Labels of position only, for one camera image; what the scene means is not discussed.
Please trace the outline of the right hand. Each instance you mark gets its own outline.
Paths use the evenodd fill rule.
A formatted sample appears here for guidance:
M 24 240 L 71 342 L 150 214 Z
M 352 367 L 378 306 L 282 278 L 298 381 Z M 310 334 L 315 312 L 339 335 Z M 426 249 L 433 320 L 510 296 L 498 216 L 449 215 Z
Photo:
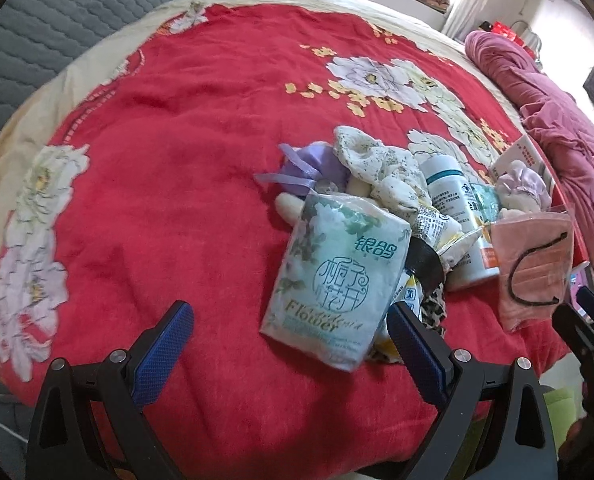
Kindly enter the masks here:
M 564 462 L 573 460 L 594 440 L 594 417 L 590 414 L 574 422 L 558 450 L 558 458 Z

